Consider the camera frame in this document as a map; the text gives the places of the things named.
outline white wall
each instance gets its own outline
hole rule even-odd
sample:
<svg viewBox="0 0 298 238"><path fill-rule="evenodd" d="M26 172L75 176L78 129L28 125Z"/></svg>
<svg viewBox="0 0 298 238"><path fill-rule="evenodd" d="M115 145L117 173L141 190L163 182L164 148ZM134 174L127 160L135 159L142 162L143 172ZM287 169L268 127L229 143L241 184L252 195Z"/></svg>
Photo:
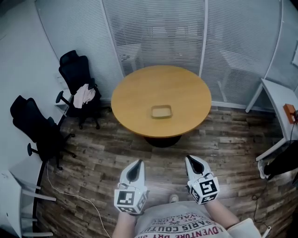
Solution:
<svg viewBox="0 0 298 238"><path fill-rule="evenodd" d="M41 113L56 123L62 113L54 106L61 86L55 79L59 61L43 30L33 0L26 0L0 18L0 170L36 183L41 160L27 154L32 141L13 125L10 106L21 95L33 98ZM11 230L0 211L0 226Z"/></svg>

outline white chair leg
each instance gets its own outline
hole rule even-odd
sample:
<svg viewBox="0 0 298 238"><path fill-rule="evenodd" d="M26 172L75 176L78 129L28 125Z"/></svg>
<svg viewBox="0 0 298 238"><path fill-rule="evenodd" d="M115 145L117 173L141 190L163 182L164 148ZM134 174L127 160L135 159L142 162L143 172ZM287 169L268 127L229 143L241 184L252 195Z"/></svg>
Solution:
<svg viewBox="0 0 298 238"><path fill-rule="evenodd" d="M19 182L19 184L21 184L21 185L25 185L25 186L27 186L27 187L30 187L30 188L35 188L35 189L38 189L38 190L40 190L41 189L41 187L39 187L39 186L37 186L37 185L35 185L35 184L31 184L31 183L29 183L29 182L26 182L26 181L24 181L24 180L22 180L22 179L19 179L19 178L16 178L16 177L14 177L18 182Z"/></svg>
<svg viewBox="0 0 298 238"><path fill-rule="evenodd" d="M53 236L51 232L24 232L22 233L24 237L45 237L45 236Z"/></svg>
<svg viewBox="0 0 298 238"><path fill-rule="evenodd" d="M36 218L22 218L22 221L32 221L32 222L37 222Z"/></svg>
<svg viewBox="0 0 298 238"><path fill-rule="evenodd" d="M257 88L257 90L255 92L255 95L253 95L251 101L249 102L248 106L245 109L246 113L248 113L251 110L251 108L255 104L257 98L260 96L260 93L261 93L262 89L263 89L263 84L260 83L259 87Z"/></svg>
<svg viewBox="0 0 298 238"><path fill-rule="evenodd" d="M270 155L272 152L276 151L279 147L281 147L285 142L287 142L287 140L283 137L279 142L277 142L269 150L265 151L263 154L256 157L256 161L259 161L259 160L265 158L267 155Z"/></svg>
<svg viewBox="0 0 298 238"><path fill-rule="evenodd" d="M22 189L22 193L25 194L25 195L28 195L30 197L41 198L41 199L44 199L44 200L50 200L50 201L54 201L54 202L56 201L56 198L41 195L41 194L38 194L38 193L35 193L35 192L30 192L26 189Z"/></svg>

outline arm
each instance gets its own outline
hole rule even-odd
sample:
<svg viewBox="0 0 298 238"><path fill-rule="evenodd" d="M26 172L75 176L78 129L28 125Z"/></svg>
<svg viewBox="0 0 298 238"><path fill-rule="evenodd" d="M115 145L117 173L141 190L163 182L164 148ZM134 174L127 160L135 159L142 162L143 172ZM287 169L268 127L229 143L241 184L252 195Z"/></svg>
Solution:
<svg viewBox="0 0 298 238"><path fill-rule="evenodd" d="M112 238L133 238L135 237L136 218L127 213L120 212L116 228Z"/></svg>
<svg viewBox="0 0 298 238"><path fill-rule="evenodd" d="M212 219L225 229L240 222L240 220L217 199L206 203L205 208Z"/></svg>

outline person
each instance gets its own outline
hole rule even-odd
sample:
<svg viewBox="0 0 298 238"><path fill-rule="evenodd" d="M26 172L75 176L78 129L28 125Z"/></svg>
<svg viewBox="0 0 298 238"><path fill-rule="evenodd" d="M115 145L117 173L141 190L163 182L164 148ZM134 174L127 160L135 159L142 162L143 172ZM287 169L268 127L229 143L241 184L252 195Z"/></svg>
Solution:
<svg viewBox="0 0 298 238"><path fill-rule="evenodd" d="M138 217L120 212L112 238L261 238L253 221L242 222L217 199L204 205L179 202L145 210Z"/></svg>

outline table base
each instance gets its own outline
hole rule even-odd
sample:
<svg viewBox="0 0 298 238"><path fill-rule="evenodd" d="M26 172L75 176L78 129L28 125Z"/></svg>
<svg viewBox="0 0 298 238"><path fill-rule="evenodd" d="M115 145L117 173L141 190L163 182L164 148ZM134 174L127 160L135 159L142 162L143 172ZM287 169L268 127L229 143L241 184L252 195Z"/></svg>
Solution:
<svg viewBox="0 0 298 238"><path fill-rule="evenodd" d="M181 136L167 137L167 138L153 138L153 137L144 137L145 140L152 146L165 148L172 146L178 142Z"/></svg>

